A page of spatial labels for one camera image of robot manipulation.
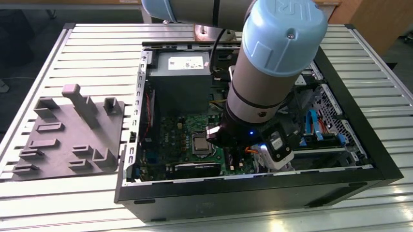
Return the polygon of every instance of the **wire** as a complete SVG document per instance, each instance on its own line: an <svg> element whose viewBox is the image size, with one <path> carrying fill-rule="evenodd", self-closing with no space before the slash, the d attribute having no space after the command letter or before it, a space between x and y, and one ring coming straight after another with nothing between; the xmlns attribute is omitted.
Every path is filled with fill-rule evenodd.
<svg viewBox="0 0 413 232"><path fill-rule="evenodd" d="M290 91L289 94L286 95L285 99L282 100L278 109L282 109L282 108L285 108L289 105L289 103L293 100L293 97L294 97L294 91Z"/></svg>
<svg viewBox="0 0 413 232"><path fill-rule="evenodd" d="M209 101L210 103L226 102L226 99Z"/></svg>
<svg viewBox="0 0 413 232"><path fill-rule="evenodd" d="M219 104L217 104L215 102L210 102L210 104L213 106L215 106L219 110L225 111L225 108Z"/></svg>
<svg viewBox="0 0 413 232"><path fill-rule="evenodd" d="M209 70L210 70L211 74L215 73L215 71L214 71L215 50L217 50L217 46L218 46L218 42L221 40L221 37L225 34L225 31L226 31L226 29L222 29L222 31L219 32L219 35L217 37L217 40L215 40L215 43L214 43L214 46L213 46L211 55L209 57Z"/></svg>
<svg viewBox="0 0 413 232"><path fill-rule="evenodd" d="M323 121L321 119L318 119L318 123L321 124L321 130L322 130L322 133L329 133L329 130L323 124Z"/></svg>
<svg viewBox="0 0 413 232"><path fill-rule="evenodd" d="M215 149L215 146L213 145L213 149L214 149L214 153L211 155L211 157L214 157L215 153L217 153L217 149Z"/></svg>
<svg viewBox="0 0 413 232"><path fill-rule="evenodd" d="M299 101L298 101L298 93L297 93L297 89L295 87L293 87L293 91L294 91L294 99L295 99L295 103L297 103L297 108L298 108L298 117L299 117L299 127L301 127L301 130L299 130L299 135L303 135L303 123L302 123L302 120L303 120L303 117L302 117L302 109L301 109L301 106L299 106Z"/></svg>
<svg viewBox="0 0 413 232"><path fill-rule="evenodd" d="M144 131L140 143L143 142L143 140L144 140L144 138L146 138L146 136L148 134L148 131L150 131L150 95L148 95L148 93L146 93L146 96L147 96L148 126L147 126L147 130Z"/></svg>
<svg viewBox="0 0 413 232"><path fill-rule="evenodd" d="M249 152L249 153L255 153L255 154L259 154L259 152L258 152L258 151L255 151L255 150L247 150L247 152Z"/></svg>
<svg viewBox="0 0 413 232"><path fill-rule="evenodd" d="M259 154L259 152L258 152L257 150L251 150L250 148L251 148L250 146L247 146L247 147L245 148L245 152L246 152L246 153L255 153L255 154Z"/></svg>

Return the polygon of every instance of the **sticker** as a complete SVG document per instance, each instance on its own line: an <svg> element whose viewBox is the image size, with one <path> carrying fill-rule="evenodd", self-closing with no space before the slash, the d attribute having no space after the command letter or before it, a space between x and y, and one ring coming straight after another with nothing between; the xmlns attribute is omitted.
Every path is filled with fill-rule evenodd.
<svg viewBox="0 0 413 232"><path fill-rule="evenodd" d="M139 3L138 0L119 0L120 3Z"/></svg>
<svg viewBox="0 0 413 232"><path fill-rule="evenodd" d="M171 57L168 58L168 70L203 69L202 57Z"/></svg>

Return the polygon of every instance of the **workbench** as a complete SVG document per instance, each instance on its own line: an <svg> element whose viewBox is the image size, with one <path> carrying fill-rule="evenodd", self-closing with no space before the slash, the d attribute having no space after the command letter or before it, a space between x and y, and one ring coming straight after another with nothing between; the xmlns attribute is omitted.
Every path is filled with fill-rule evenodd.
<svg viewBox="0 0 413 232"><path fill-rule="evenodd" d="M405 176L338 204L226 217L144 224L114 204L116 173L88 177L13 182L12 169L28 139L40 97L60 95L64 84L82 85L94 102L116 97L130 115L143 41L192 41L188 24L67 25L0 144L0 230L40 232L144 231L410 231L413 221L412 94L356 29L330 25L321 47Z"/></svg>

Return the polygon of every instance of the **floor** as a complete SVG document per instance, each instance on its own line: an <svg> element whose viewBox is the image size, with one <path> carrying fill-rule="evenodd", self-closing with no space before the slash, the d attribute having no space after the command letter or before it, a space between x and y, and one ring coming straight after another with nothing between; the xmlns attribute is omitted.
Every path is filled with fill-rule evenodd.
<svg viewBox="0 0 413 232"><path fill-rule="evenodd" d="M140 12L132 10L59 10L55 20L49 20L45 11L41 10L24 11L24 13L36 33L35 39L29 42L32 51L35 52L35 59L23 67L4 68L0 65L0 79L3 79L11 88L7 93L0 93L0 107L3 109L0 110L0 141L53 47L64 23L143 22ZM388 54L384 56L384 60L398 63L394 68L394 73L405 83L408 89L413 91L413 43L405 44L402 40L397 40Z"/></svg>

